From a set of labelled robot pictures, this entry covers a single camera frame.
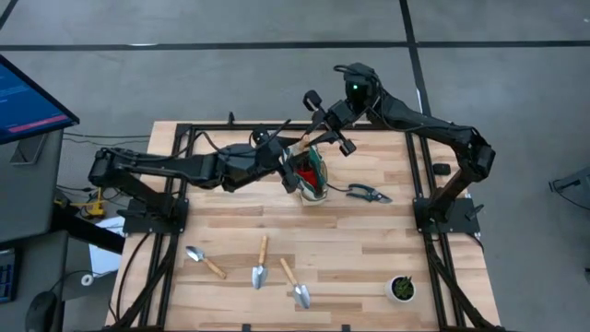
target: succulent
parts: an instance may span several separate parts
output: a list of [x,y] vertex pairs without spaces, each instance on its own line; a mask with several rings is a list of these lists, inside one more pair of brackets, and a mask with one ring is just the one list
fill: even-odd
[[398,298],[404,300],[410,298],[414,294],[414,285],[412,285],[412,277],[403,277],[395,282],[394,294]]

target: desk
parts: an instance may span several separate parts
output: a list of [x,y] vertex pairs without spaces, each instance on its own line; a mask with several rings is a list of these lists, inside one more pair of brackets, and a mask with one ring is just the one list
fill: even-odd
[[[18,277],[17,298],[0,304],[0,329],[24,331],[25,317],[30,302],[42,291],[48,291],[64,275],[68,236],[57,231],[19,242],[21,266]],[[53,316],[52,332],[62,330],[64,307],[62,305],[63,283],[53,289],[57,306]]]
[[[155,123],[148,153],[170,154],[175,127],[174,122]],[[225,146],[246,142],[250,132],[209,134],[218,146]],[[302,207],[297,195],[285,193],[277,174],[234,194],[221,188],[206,191],[189,186],[190,216],[176,255],[167,330],[240,330],[242,324],[252,324],[253,330],[339,330],[344,324],[365,331],[437,329],[424,242],[416,231],[411,206],[414,187],[405,137],[395,132],[360,131],[346,132],[346,136],[358,148],[347,158],[337,145],[320,147],[329,182],[340,187],[350,183],[374,186],[390,196],[392,204],[368,203],[330,191],[322,206]],[[211,151],[204,139],[195,144],[197,153]],[[418,157],[424,172],[419,152]],[[453,171],[457,170],[450,148],[431,142],[431,157],[432,162],[451,163]],[[439,177],[438,185],[447,180]],[[163,191],[163,178],[143,176],[142,181]],[[423,185],[428,193],[425,181]],[[269,275],[265,286],[254,290],[252,267],[265,234],[269,236]],[[126,240],[120,271],[141,237],[137,234]],[[499,324],[481,249],[466,235],[450,234],[449,241],[458,283],[484,317]],[[146,282],[152,244],[153,236],[130,268],[123,308]],[[189,259],[186,245],[203,248],[228,278],[220,280]],[[289,261],[300,282],[308,286],[310,310],[302,310],[290,297],[291,286],[280,269],[280,257]],[[416,282],[413,302],[390,303],[385,298],[384,283],[397,275],[411,275]],[[156,321],[160,291],[154,294],[150,324]],[[453,310],[445,287],[443,294],[452,325]]]
[[53,208],[63,134],[48,133],[32,165],[10,164],[17,142],[0,146],[0,243],[66,230],[81,241],[121,253],[123,237]]
[[63,132],[47,134],[33,165],[13,166],[17,143],[0,146],[0,243],[49,231]]

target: monitor stand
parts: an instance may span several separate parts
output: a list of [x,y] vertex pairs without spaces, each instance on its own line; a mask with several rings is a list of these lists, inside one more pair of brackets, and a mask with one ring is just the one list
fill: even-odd
[[46,137],[47,134],[43,134],[19,140],[10,163],[14,166],[35,164],[41,155]]

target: wooden table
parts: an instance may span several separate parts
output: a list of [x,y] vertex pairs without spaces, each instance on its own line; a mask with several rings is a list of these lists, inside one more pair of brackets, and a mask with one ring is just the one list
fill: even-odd
[[[176,124],[155,123],[149,153],[171,153]],[[246,142],[250,135],[246,131],[208,133],[218,146]],[[206,191],[189,186],[190,216],[176,256],[167,330],[240,330],[242,324],[252,324],[253,330],[339,330],[344,324],[365,331],[437,330],[424,242],[416,231],[411,207],[415,194],[405,137],[378,131],[349,131],[345,135],[358,148],[347,158],[337,145],[320,147],[330,184],[371,185],[394,202],[368,203],[332,190],[320,207],[303,207],[297,195],[285,193],[278,175],[234,194],[221,188]],[[436,142],[430,146],[432,162],[451,163],[456,171],[454,153],[448,147]],[[195,145],[195,153],[211,151],[204,139]],[[429,193],[419,148],[417,155],[424,192]],[[438,177],[438,185],[446,180]],[[142,181],[156,190],[163,190],[165,182],[153,176],[143,176]],[[269,275],[265,286],[255,290],[252,267],[265,234],[269,237]],[[141,237],[136,234],[126,240],[120,271]],[[131,305],[146,282],[153,238],[144,243],[130,268],[122,310]],[[450,234],[449,241],[460,286],[484,317],[499,324],[481,249],[466,235]],[[186,245],[201,247],[228,273],[227,279],[219,279],[205,265],[189,259]],[[300,282],[307,285],[312,297],[309,310],[301,309],[291,298],[280,257],[287,259]],[[417,285],[410,303],[392,303],[384,296],[384,283],[398,275],[411,275]],[[442,291],[448,321],[453,325],[448,290],[443,286]],[[154,294],[152,324],[159,289]]]

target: red object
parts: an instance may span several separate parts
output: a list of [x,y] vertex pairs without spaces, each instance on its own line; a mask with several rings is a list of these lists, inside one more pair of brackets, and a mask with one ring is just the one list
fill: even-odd
[[317,177],[315,177],[315,172],[313,170],[297,170],[297,174],[299,174],[305,181],[311,184],[314,189],[317,189]]

